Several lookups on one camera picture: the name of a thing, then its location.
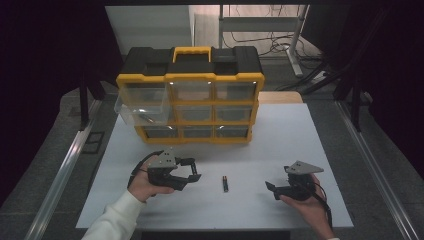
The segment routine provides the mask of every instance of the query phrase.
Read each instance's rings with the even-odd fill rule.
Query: black curtain
[[[361,64],[370,113],[424,178],[423,3],[395,4]]]
[[[101,98],[100,81],[115,84],[123,62],[105,8],[95,2],[7,0],[0,11],[3,203],[51,129],[61,97],[84,77]]]

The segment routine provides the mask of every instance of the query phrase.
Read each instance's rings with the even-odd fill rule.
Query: white wall
[[[121,54],[131,47],[192,46],[194,13],[189,6],[108,6]]]

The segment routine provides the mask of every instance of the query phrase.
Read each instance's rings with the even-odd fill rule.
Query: hand
[[[128,187],[128,191],[140,202],[146,202],[149,197],[158,193],[169,194],[174,192],[173,188],[150,184],[147,174],[147,165],[155,158],[157,158],[156,155],[152,156],[141,166],[141,170],[137,173],[131,185]]]
[[[318,178],[315,177],[314,174],[311,174],[311,176],[314,182],[319,185]],[[316,194],[325,200],[324,194],[318,185],[315,185]],[[316,198],[311,196],[305,201],[297,201],[293,198],[280,195],[280,199],[287,205],[295,208],[300,215],[302,215],[303,219],[312,227],[319,238],[329,239],[335,237],[330,225],[328,224],[325,210]]]

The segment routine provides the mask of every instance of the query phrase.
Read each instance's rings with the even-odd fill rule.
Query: white tabletop
[[[118,117],[90,194],[77,223],[88,228],[125,191],[137,163],[170,146],[146,144]],[[288,185],[284,166],[296,160],[324,169],[317,173],[332,209],[334,227],[353,227],[306,104],[261,104],[248,144],[173,145],[176,157],[196,159],[199,182],[148,200],[138,228],[155,231],[289,230],[308,227],[300,215],[276,201],[265,181]],[[188,177],[189,166],[172,175]],[[229,191],[224,192],[222,176]]]

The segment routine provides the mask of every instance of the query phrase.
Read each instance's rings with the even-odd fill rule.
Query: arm
[[[172,193],[174,189],[158,187],[149,183],[146,161],[134,178],[128,190],[113,204],[106,206],[101,215],[85,233],[84,240],[92,239],[130,239],[141,210],[146,206],[146,200],[155,194]]]

